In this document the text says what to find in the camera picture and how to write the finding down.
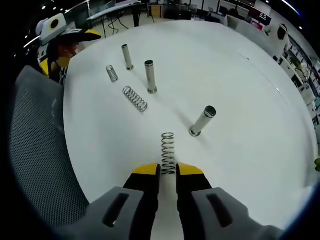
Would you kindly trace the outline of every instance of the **black hair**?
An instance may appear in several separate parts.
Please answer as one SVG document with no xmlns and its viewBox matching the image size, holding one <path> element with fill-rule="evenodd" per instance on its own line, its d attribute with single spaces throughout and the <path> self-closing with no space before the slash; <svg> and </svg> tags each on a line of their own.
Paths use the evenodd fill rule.
<svg viewBox="0 0 320 240">
<path fill-rule="evenodd" d="M 286 34 L 287 34 L 287 31 L 284 30 L 284 28 L 280 26 L 278 29 L 278 39 L 280 39 L 280 40 L 285 39 Z"/>
</svg>

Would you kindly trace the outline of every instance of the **cable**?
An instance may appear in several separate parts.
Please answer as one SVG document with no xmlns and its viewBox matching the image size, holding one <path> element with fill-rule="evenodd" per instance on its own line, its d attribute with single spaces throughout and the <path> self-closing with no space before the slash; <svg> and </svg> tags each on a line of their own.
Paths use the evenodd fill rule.
<svg viewBox="0 0 320 240">
<path fill-rule="evenodd" d="M 112 35 L 114 35 L 115 34 L 115 30 L 117 30 L 116 33 L 119 32 L 119 29 L 115 28 L 115 25 L 114 25 L 114 23 L 117 21 L 117 19 L 115 21 L 113 21 L 112 18 L 110 18 L 110 19 L 111 19 L 111 23 L 109 23 L 108 28 L 113 30 Z"/>
<path fill-rule="evenodd" d="M 124 11 L 121 16 L 117 16 L 117 19 L 119 20 L 119 23 L 120 23 L 122 26 L 124 26 L 127 30 L 129 30 L 129 28 L 128 28 L 126 25 L 122 24 L 122 22 L 121 22 L 121 20 L 120 20 L 120 18 L 122 18 L 122 17 L 125 15 L 125 13 L 126 13 L 126 12 Z"/>
<path fill-rule="evenodd" d="M 148 10 L 148 6 L 146 7 L 146 12 L 147 12 L 147 14 L 149 15 L 149 17 L 152 18 L 152 21 L 153 21 L 153 23 L 155 24 L 156 22 L 155 22 L 154 16 L 152 16 L 152 14 L 150 14 L 150 12 L 149 12 L 149 10 Z"/>
</svg>

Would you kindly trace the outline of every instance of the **floor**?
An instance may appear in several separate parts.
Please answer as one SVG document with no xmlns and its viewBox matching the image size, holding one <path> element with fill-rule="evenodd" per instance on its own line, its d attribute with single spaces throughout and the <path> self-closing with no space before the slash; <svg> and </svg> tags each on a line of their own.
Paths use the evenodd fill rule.
<svg viewBox="0 0 320 240">
<path fill-rule="evenodd" d="M 120 18 L 120 21 L 128 29 L 133 29 L 134 28 L 134 21 L 133 21 L 133 16 L 132 15 L 123 16 L 123 17 Z M 148 15 L 146 13 L 142 13 L 140 15 L 139 25 L 140 26 L 144 26 L 144 25 L 148 25 L 148 24 L 159 24 L 159 23 L 168 22 L 168 21 L 173 21 L 173 20 L 165 19 L 165 18 L 156 18 L 156 17 L 152 18 L 152 17 L 148 17 Z M 108 25 L 110 23 L 111 23 L 111 21 L 109 21 L 109 20 L 105 20 L 104 21 L 105 34 L 106 34 L 107 38 L 112 37 L 113 34 L 115 35 L 115 34 L 127 31 L 127 29 L 123 25 L 121 25 L 121 23 L 118 20 L 115 21 L 114 24 L 113 24 L 114 28 L 118 29 L 118 31 L 117 30 L 114 31 L 113 29 L 108 27 Z M 103 37 L 105 36 L 102 24 L 99 24 L 99 25 L 95 26 L 93 29 L 96 30 L 97 32 L 101 33 Z M 91 46 L 92 44 L 94 44 L 97 41 L 85 42 L 84 46 L 87 48 L 87 47 Z"/>
</svg>

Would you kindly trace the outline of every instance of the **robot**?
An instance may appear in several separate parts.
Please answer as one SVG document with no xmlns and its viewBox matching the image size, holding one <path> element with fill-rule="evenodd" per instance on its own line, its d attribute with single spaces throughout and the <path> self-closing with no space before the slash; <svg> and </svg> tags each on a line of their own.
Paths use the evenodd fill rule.
<svg viewBox="0 0 320 240">
<path fill-rule="evenodd" d="M 41 45 L 38 50 L 39 65 L 47 77 L 61 85 L 64 85 L 69 62 L 77 54 L 79 43 L 102 38 L 92 29 L 68 29 L 62 13 L 40 21 L 35 31 Z"/>
<path fill-rule="evenodd" d="M 79 240 L 149 240 L 158 211 L 160 175 L 157 163 L 136 168 L 123 187 L 114 187 L 90 204 L 84 218 L 61 227 L 58 235 Z M 176 192 L 185 240 L 269 240 L 282 234 L 251 219 L 245 205 L 223 189 L 212 188 L 195 166 L 176 165 Z"/>
</svg>

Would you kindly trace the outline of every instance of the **table leg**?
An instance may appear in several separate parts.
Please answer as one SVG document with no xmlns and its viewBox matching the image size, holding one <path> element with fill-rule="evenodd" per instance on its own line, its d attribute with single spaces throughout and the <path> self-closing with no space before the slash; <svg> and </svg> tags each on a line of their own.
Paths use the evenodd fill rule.
<svg viewBox="0 0 320 240">
<path fill-rule="evenodd" d="M 139 20 L 140 20 L 140 4 L 136 4 L 132 7 L 132 16 L 133 16 L 133 23 L 134 27 L 139 27 Z"/>
</svg>

